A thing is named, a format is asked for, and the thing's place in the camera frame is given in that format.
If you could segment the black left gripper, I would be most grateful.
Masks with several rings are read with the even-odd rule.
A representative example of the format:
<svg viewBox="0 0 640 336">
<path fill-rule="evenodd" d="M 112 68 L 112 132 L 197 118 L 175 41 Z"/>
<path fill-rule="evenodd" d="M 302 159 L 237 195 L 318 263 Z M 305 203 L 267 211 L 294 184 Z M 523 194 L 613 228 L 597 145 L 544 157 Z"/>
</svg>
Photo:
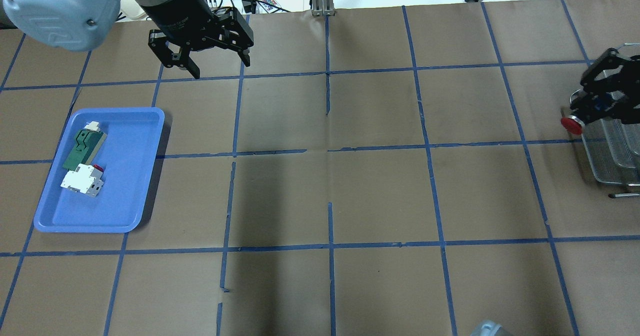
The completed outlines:
<svg viewBox="0 0 640 336">
<path fill-rule="evenodd" d="M 238 9 L 211 12 L 208 7 L 196 7 L 181 11 L 154 6 L 147 14 L 157 26 L 149 32 L 148 46 L 165 67 L 179 67 L 199 80 L 201 70 L 190 53 L 213 47 L 237 53 L 242 64 L 250 67 L 254 33 Z"/>
</svg>

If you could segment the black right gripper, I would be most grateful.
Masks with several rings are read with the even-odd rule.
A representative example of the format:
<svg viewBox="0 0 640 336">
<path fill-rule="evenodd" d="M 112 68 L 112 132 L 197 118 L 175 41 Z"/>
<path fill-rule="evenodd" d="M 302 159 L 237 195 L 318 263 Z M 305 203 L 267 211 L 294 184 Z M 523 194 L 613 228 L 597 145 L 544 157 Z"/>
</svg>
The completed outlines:
<svg viewBox="0 0 640 336">
<path fill-rule="evenodd" d="M 570 102 L 571 116 L 585 125 L 609 117 L 622 124 L 640 122 L 640 58 L 606 49 L 582 74 L 581 89 Z"/>
</svg>

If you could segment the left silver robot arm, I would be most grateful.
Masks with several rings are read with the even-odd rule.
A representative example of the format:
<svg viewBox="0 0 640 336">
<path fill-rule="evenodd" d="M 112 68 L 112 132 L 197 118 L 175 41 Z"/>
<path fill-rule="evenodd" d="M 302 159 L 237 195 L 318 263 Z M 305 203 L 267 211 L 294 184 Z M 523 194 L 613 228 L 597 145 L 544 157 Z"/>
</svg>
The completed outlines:
<svg viewBox="0 0 640 336">
<path fill-rule="evenodd" d="M 178 67 L 198 80 L 201 70 L 192 52 L 231 50 L 250 66 L 254 34 L 236 8 L 211 10 L 206 0 L 135 0 L 156 25 L 148 46 L 167 68 Z M 121 0 L 2 0 L 19 30 L 50 47 L 87 52 L 106 39 L 121 9 Z"/>
</svg>

